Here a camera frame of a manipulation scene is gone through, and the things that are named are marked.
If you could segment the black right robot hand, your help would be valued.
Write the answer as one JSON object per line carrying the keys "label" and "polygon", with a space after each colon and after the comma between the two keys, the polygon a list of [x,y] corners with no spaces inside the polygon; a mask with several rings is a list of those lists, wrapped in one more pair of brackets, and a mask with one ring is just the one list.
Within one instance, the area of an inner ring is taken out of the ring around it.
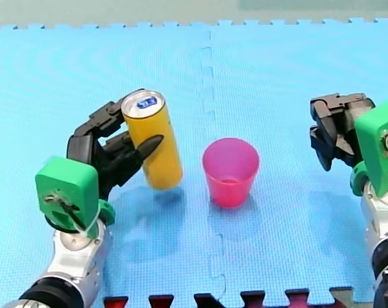
{"label": "black right robot hand", "polygon": [[325,171],[334,159],[355,167],[362,154],[355,121],[375,107],[364,93],[329,94],[310,100],[310,114],[316,122],[310,127],[310,145]]}

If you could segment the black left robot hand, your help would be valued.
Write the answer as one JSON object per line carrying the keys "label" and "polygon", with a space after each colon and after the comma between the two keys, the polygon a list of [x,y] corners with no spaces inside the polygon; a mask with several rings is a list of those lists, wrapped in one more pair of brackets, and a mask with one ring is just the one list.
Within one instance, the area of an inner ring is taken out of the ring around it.
{"label": "black left robot hand", "polygon": [[135,146],[128,131],[113,136],[124,122],[121,103],[110,101],[89,115],[89,120],[75,129],[67,143],[68,159],[96,169],[99,197],[105,201],[113,187],[123,186],[140,170],[164,139],[156,134]]}

